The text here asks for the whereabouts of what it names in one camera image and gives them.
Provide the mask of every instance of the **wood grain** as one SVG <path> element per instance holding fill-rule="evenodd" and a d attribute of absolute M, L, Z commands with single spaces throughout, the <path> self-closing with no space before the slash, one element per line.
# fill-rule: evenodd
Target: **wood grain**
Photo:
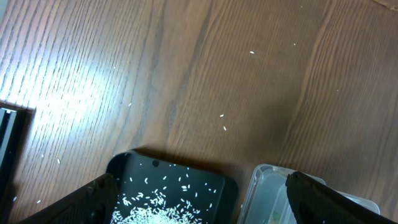
<path fill-rule="evenodd" d="M 366 0 L 9 0 L 0 101 L 35 112 L 10 221 L 139 146 L 230 175 L 239 204 L 270 163 L 398 221 L 395 27 Z"/>

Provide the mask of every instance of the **clear plastic container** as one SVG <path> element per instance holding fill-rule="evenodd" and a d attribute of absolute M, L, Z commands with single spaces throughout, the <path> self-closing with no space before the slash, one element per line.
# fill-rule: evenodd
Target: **clear plastic container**
<path fill-rule="evenodd" d="M 286 178 L 295 170 L 261 164 L 254 169 L 251 182 L 239 215 L 238 224 L 295 224 L 296 220 L 286 193 Z M 311 176 L 322 184 L 325 181 Z M 379 207 L 372 201 L 339 192 L 348 199 L 380 214 Z"/>

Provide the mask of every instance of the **black tray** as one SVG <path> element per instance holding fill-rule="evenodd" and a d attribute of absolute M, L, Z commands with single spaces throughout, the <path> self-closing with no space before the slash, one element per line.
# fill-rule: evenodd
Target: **black tray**
<path fill-rule="evenodd" d="M 134 151 L 114 156 L 106 172 L 114 176 L 119 189 L 112 223 L 148 208 L 185 215 L 192 223 L 231 222 L 238 187 L 225 176 Z"/>

